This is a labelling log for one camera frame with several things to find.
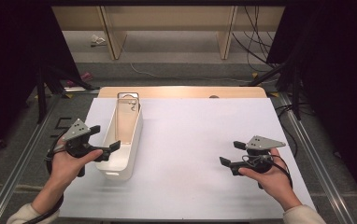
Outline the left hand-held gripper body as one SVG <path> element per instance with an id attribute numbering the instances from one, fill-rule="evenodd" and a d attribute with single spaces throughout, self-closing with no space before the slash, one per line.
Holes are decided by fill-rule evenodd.
<path id="1" fill-rule="evenodd" d="M 77 119 L 63 135 L 66 151 L 75 158 L 81 158 L 96 147 L 89 144 L 90 128 L 81 119 Z"/>

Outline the beige phone case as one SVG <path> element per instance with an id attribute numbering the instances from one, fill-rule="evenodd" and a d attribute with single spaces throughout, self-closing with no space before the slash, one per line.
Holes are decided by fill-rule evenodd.
<path id="1" fill-rule="evenodd" d="M 119 99 L 116 114 L 116 135 L 123 144 L 132 142 L 138 116 L 137 99 Z"/>

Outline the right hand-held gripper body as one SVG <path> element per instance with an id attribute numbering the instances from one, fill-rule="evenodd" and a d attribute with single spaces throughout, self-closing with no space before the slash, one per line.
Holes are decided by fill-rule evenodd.
<path id="1" fill-rule="evenodd" d="M 254 135 L 245 146 L 247 150 L 245 163 L 257 173 L 266 173 L 272 168 L 273 164 L 270 149 L 285 146 L 284 142 Z"/>

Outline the person's right hand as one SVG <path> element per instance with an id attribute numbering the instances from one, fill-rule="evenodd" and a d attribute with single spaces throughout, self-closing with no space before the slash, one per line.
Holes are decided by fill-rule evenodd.
<path id="1" fill-rule="evenodd" d="M 295 195 L 288 176 L 278 167 L 274 166 L 263 174 L 244 167 L 239 168 L 238 172 L 260 183 L 264 191 L 273 197 L 284 211 L 302 204 Z"/>

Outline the black metal stand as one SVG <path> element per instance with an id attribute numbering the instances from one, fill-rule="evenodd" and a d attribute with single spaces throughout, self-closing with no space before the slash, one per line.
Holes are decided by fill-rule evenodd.
<path id="1" fill-rule="evenodd" d="M 299 112 L 299 93 L 300 93 L 300 68 L 295 63 L 282 63 L 266 74 L 251 81 L 248 86 L 255 87 L 276 74 L 280 74 L 276 88 L 279 91 L 286 91 L 289 87 L 292 87 L 292 103 L 293 113 L 295 117 L 300 120 Z"/>
<path id="2" fill-rule="evenodd" d="M 65 70 L 55 66 L 43 66 L 38 69 L 36 74 L 36 89 L 38 101 L 38 123 L 47 116 L 47 97 L 45 87 L 48 87 L 52 94 L 65 95 L 66 90 L 62 80 L 72 81 L 86 91 L 96 91 L 99 87 L 92 86 L 80 78 L 79 73 L 71 75 Z"/>

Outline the person's left hand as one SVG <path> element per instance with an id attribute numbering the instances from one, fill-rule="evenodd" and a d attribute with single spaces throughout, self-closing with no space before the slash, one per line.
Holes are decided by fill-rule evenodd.
<path id="1" fill-rule="evenodd" d="M 58 140 L 52 159 L 52 171 L 50 178 L 44 186 L 48 192 L 60 196 L 71 182 L 77 177 L 81 168 L 87 163 L 97 159 L 103 151 L 93 150 L 81 158 L 71 156 L 65 150 L 65 142 Z"/>

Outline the dark curtain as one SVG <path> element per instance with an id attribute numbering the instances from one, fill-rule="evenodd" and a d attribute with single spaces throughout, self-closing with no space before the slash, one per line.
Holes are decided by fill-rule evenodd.
<path id="1" fill-rule="evenodd" d="M 357 183 L 357 0 L 310 0 L 286 6 L 268 61 L 293 54 L 311 15 L 326 14 L 307 45 L 301 79 L 311 106 Z"/>
<path id="2" fill-rule="evenodd" d="M 0 140 L 24 107 L 37 74 L 54 86 L 79 71 L 51 6 L 0 0 Z"/>

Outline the metal floor rail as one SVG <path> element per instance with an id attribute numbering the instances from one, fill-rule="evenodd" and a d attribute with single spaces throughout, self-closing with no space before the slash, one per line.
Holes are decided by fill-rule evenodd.
<path id="1" fill-rule="evenodd" d="M 47 105 L 47 110 L 44 117 L 35 126 L 31 137 L 22 150 L 20 157 L 16 160 L 15 166 L 9 172 L 9 176 L 5 183 L 0 188 L 0 218 L 4 214 L 9 200 L 11 199 L 17 184 L 19 183 L 23 172 L 36 151 L 37 145 L 45 132 L 45 128 L 49 122 L 50 114 L 54 107 L 61 99 L 60 95 L 52 95 L 50 102 Z"/>
<path id="2" fill-rule="evenodd" d="M 307 156 L 312 165 L 312 168 L 318 177 L 321 186 L 328 198 L 330 205 L 335 211 L 336 217 L 340 224 L 354 224 L 354 219 L 350 214 L 349 208 L 346 205 L 344 198 L 339 193 L 332 178 L 328 174 L 321 157 L 319 156 L 314 144 L 310 140 L 309 135 L 302 121 L 293 112 L 289 113 L 289 118 L 292 126 L 298 136 Z"/>

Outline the crumpled white paper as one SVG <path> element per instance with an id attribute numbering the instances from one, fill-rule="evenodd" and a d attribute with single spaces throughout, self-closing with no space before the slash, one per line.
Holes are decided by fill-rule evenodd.
<path id="1" fill-rule="evenodd" d="M 103 37 L 100 37 L 98 35 L 91 36 L 91 46 L 92 47 L 105 46 L 106 44 L 107 44 L 107 42 Z"/>

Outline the white table mat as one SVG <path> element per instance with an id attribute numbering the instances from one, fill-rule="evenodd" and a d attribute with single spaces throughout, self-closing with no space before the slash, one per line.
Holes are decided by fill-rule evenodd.
<path id="1" fill-rule="evenodd" d="M 280 219 L 280 205 L 255 181 L 234 176 L 235 141 L 286 137 L 267 98 L 142 99 L 143 128 L 134 171 L 108 180 L 90 163 L 64 194 L 61 217 L 114 221 Z"/>

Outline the white plastic storage box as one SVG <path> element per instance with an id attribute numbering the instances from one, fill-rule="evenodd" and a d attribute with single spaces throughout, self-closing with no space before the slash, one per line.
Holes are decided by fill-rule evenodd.
<path id="1" fill-rule="evenodd" d="M 108 147 L 109 145 L 120 141 L 117 139 L 116 135 L 117 102 L 118 100 L 115 102 L 109 124 L 104 129 L 105 137 L 103 139 L 103 147 Z M 121 147 L 111 153 L 108 161 L 101 161 L 96 164 L 96 168 L 105 176 L 105 178 L 111 180 L 128 180 L 132 176 L 142 128 L 143 116 L 140 106 L 132 142 L 130 144 L 123 144 L 120 141 Z"/>

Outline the light wooden shelf unit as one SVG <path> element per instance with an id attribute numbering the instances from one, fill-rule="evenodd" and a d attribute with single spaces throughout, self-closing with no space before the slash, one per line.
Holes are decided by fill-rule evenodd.
<path id="1" fill-rule="evenodd" d="M 210 31 L 227 59 L 234 31 L 275 32 L 283 7 L 54 7 L 64 31 L 102 31 L 117 60 L 129 31 Z"/>

